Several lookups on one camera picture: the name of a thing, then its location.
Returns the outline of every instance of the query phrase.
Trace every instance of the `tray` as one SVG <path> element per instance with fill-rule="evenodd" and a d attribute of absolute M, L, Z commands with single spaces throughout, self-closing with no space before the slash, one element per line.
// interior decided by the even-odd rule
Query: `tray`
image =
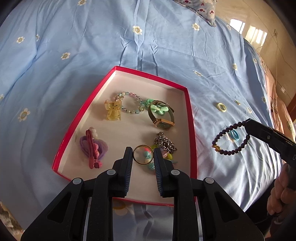
<path fill-rule="evenodd" d="M 143 100 L 150 98 L 169 103 L 175 111 L 175 126 L 168 131 L 154 127 L 147 110 L 140 114 L 121 112 L 121 120 L 106 120 L 105 100 L 113 100 L 123 91 L 136 93 Z M 124 98 L 123 105 L 128 109 L 136 109 L 133 98 L 129 96 Z M 89 168 L 88 157 L 83 154 L 79 145 L 80 137 L 91 126 L 97 130 L 98 139 L 109 146 L 109 151 L 101 160 L 101 168 Z M 138 145 L 151 146 L 160 131 L 178 149 L 173 154 L 173 159 L 178 161 L 174 167 L 196 178 L 197 153 L 187 88 L 151 74 L 115 66 L 91 93 L 71 123 L 55 156 L 52 169 L 68 180 L 76 177 L 83 180 L 96 178 L 101 172 L 112 168 L 115 160 L 123 157 L 127 146 L 133 149 Z M 159 195 L 155 172 L 135 161 L 126 199 L 145 204 L 173 204 L 173 198 L 162 198 Z"/>

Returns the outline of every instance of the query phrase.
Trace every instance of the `electrical outlet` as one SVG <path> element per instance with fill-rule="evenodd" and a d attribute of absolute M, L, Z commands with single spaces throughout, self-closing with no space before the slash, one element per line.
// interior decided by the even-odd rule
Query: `electrical outlet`
<path fill-rule="evenodd" d="M 274 36 L 277 38 L 277 31 L 274 29 Z"/>

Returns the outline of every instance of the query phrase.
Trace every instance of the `hand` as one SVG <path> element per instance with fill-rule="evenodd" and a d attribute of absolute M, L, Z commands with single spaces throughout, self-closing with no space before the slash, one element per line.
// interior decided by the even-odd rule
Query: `hand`
<path fill-rule="evenodd" d="M 267 211 L 270 215 L 280 213 L 283 203 L 289 204 L 296 200 L 296 191 L 288 188 L 288 164 L 284 164 L 279 177 L 274 182 L 274 188 L 267 201 Z"/>

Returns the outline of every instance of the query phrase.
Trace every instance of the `blue ring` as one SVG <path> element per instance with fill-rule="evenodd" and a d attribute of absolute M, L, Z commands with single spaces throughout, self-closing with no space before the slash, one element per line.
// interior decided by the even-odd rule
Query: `blue ring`
<path fill-rule="evenodd" d="M 229 135 L 233 140 L 239 140 L 239 134 L 236 132 L 236 130 L 229 131 Z"/>

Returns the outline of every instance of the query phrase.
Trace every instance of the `watch face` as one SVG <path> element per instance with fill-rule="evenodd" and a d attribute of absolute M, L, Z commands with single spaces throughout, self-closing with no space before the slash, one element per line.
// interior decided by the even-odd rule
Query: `watch face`
<path fill-rule="evenodd" d="M 160 128 L 160 129 L 163 129 L 163 130 L 168 130 L 169 128 L 171 128 L 172 125 L 168 124 L 168 123 L 165 123 L 165 122 L 158 122 L 156 127 L 157 128 Z"/>

